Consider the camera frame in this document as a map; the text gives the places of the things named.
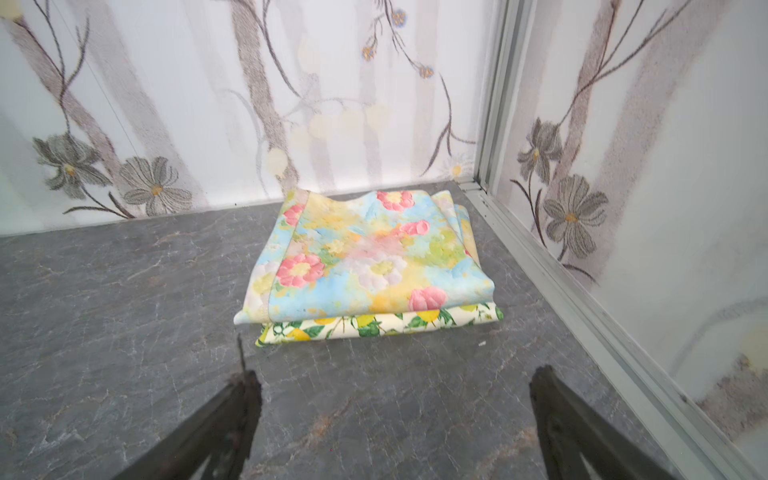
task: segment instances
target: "gray countertop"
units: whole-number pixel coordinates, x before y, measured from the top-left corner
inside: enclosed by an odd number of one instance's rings
[[[241,329],[265,400],[242,478],[545,478],[528,382],[546,363],[668,466],[457,186],[422,188],[469,209],[505,319],[263,349]],[[3,478],[109,478],[218,392],[279,208],[0,239]]]

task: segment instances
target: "stack of folded cloth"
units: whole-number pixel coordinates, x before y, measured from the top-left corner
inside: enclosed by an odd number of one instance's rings
[[[234,322],[262,323],[259,346],[428,332],[501,319],[493,288],[447,190],[346,202],[295,190]]]

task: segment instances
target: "wall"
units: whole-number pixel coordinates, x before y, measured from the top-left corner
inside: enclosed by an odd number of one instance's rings
[[[493,187],[762,472],[766,21],[760,0],[537,2]]]
[[[499,0],[0,0],[0,234],[471,172]]]

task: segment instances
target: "gray flower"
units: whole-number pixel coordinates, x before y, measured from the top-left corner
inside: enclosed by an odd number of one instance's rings
[[[112,182],[93,164],[101,159],[90,145],[69,134],[52,135],[46,141],[35,138],[35,150],[40,165],[56,167],[56,176],[45,184],[51,190],[63,189],[70,198],[85,199],[83,183],[106,187]]]
[[[192,208],[192,193],[171,187],[179,175],[167,163],[167,158],[157,157],[150,167],[143,158],[129,158],[120,169],[120,176],[134,188],[123,196],[125,203],[146,204],[150,217],[176,214]]]
[[[584,225],[602,225],[605,210],[600,207],[608,203],[603,192],[588,192],[589,184],[584,177],[573,175],[560,180],[557,200],[544,202],[544,210],[552,217],[547,225],[547,237],[554,242],[564,240],[564,247],[570,248],[579,258],[587,258],[595,249],[594,241]]]
[[[535,169],[541,181],[549,184],[549,162],[558,161],[563,155],[560,126],[550,121],[542,123],[537,118],[526,138],[531,144],[531,150],[518,154],[518,162],[522,164],[520,175],[527,180]]]

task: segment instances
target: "red flower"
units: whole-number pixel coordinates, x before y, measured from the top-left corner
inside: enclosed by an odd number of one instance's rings
[[[286,223],[288,223],[291,227],[295,227],[297,223],[299,223],[299,217],[301,217],[301,213],[304,211],[303,205],[293,205],[291,208],[285,211],[283,215],[285,215]]]
[[[412,312],[423,310],[437,310],[448,300],[448,294],[436,286],[428,286],[424,290],[413,290],[408,301],[408,307]]]
[[[395,212],[402,212],[414,205],[411,192],[378,192],[376,198],[379,199],[384,208]]]
[[[400,227],[400,231],[408,235],[426,235],[429,233],[429,222],[420,220],[418,222],[406,223]]]
[[[300,253],[283,260],[283,264],[277,269],[277,278],[282,286],[301,288],[323,276],[325,269],[326,266],[317,255]]]

